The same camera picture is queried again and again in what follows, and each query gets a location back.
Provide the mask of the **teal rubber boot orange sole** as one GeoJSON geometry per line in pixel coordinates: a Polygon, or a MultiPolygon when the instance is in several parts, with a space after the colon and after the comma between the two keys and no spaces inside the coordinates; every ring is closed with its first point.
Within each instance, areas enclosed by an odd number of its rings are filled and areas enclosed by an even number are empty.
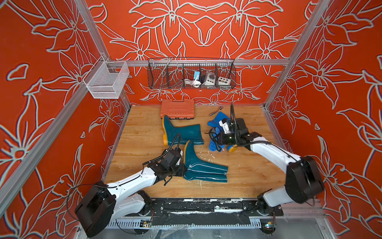
{"type": "Polygon", "coordinates": [[[196,155],[194,142],[188,141],[184,149],[184,165],[187,171],[184,179],[227,183],[228,167],[224,165],[214,164],[203,161],[196,155]]]}

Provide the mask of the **blue microfiber cloth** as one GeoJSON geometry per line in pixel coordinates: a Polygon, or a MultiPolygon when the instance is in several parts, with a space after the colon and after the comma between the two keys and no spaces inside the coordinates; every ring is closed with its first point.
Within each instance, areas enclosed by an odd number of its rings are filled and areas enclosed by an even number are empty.
{"type": "Polygon", "coordinates": [[[210,137],[210,144],[209,144],[209,150],[212,152],[221,152],[225,145],[218,143],[218,135],[223,132],[222,126],[219,125],[219,122],[217,120],[211,120],[208,122],[208,125],[211,127],[209,131],[209,137],[210,137]]]}

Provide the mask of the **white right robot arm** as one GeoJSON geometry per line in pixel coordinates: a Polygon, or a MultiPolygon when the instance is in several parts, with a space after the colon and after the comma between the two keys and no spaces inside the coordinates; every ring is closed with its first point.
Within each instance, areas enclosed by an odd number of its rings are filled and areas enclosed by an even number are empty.
{"type": "Polygon", "coordinates": [[[261,193],[256,210],[267,215],[281,204],[303,204],[324,191],[324,183],[316,161],[311,156],[299,156],[268,141],[257,132],[249,132],[243,119],[222,119],[219,145],[245,147],[277,166],[285,173],[284,186],[261,193]]]}

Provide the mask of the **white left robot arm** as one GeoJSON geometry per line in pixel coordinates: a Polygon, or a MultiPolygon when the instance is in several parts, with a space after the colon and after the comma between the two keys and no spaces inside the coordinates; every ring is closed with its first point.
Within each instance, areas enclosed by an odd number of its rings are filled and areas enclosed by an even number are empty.
{"type": "Polygon", "coordinates": [[[75,208],[75,214],[86,236],[92,238],[103,231],[111,220],[136,214],[151,203],[142,189],[167,177],[183,177],[187,172],[183,163],[151,162],[141,171],[114,183],[99,181],[75,208]]]}

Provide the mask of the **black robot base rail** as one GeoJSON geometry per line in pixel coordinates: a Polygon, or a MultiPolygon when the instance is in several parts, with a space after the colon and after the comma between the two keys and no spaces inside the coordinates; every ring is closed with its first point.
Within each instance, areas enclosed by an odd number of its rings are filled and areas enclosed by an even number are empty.
{"type": "Polygon", "coordinates": [[[144,213],[126,215],[126,218],[148,222],[148,228],[169,229],[187,227],[261,228],[267,220],[284,216],[281,206],[262,215],[256,199],[214,198],[156,198],[144,213]]]}

